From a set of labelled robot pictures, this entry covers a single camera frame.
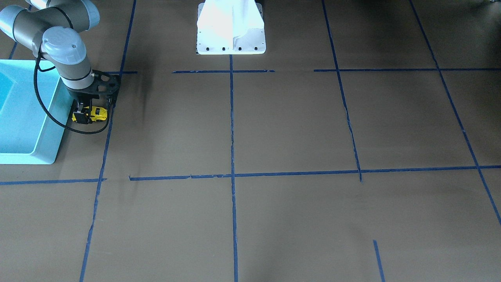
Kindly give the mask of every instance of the yellow object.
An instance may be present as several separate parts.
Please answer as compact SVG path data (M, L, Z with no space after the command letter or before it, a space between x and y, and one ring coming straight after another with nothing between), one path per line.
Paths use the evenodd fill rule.
M92 106L92 111L91 111L90 116L91 116L92 122L103 122L108 118L108 111L103 107ZM73 115L71 120L74 122L77 122L75 115Z

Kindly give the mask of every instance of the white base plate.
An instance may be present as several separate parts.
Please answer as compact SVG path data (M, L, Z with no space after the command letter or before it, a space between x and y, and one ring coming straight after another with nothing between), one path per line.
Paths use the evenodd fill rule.
M263 17L263 6L256 3L261 18ZM202 12L203 3L198 5L198 17ZM255 55L263 54L266 51L266 40L264 29L251 29L243 37L234 41L234 46L212 46L209 34L198 31L196 37L196 50L201 55Z

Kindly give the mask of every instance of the blue bin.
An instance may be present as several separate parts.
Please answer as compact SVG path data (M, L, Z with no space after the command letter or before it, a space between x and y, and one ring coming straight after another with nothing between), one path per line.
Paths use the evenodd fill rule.
M40 67L53 65L42 61ZM0 164L52 164L64 128L47 117L33 89L35 61L0 60ZM66 124L73 102L56 70L38 74L40 97Z

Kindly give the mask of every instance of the cable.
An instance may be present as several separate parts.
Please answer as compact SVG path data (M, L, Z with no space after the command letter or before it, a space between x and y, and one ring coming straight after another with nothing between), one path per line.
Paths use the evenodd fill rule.
M73 129L73 128L69 127L69 126L66 126L65 124L60 123L57 119L55 119L51 115L51 113L49 113L49 111L45 107L44 103L42 102L42 99L40 98L40 93L39 93L39 90L38 90L38 70L40 69L40 60L41 59L42 59L42 55L41 55L41 53L39 53L39 55L38 55L38 57L37 57L37 59L35 61L35 73L33 74L33 84L34 84L34 87L35 87L35 95L37 96L38 103L40 103L40 106L44 110L45 114L53 122L55 122L57 125L63 127L64 129L67 129L69 131L75 132L75 133L79 133L79 134L97 134L97 133L100 133L103 130L105 130L108 127L108 124L110 123L110 119L111 119L111 116L112 116L112 112L110 110L113 110L113 107L111 107L110 104L108 104L108 106L107 106L108 117L106 118L106 124L104 125L103 128L101 128L100 130L97 130L97 131L80 131L80 130Z

